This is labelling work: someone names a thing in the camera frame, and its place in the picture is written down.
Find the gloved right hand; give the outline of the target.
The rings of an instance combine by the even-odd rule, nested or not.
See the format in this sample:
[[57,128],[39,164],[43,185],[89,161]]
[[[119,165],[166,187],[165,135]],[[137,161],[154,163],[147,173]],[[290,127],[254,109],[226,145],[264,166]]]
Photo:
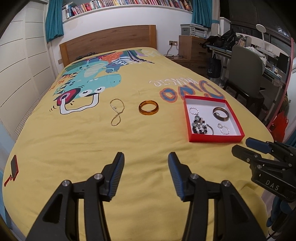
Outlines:
[[281,233],[285,222],[288,221],[288,217],[293,211],[295,211],[295,201],[287,202],[278,196],[274,197],[271,213],[266,223],[269,228],[268,234],[273,234],[275,237],[276,234]]

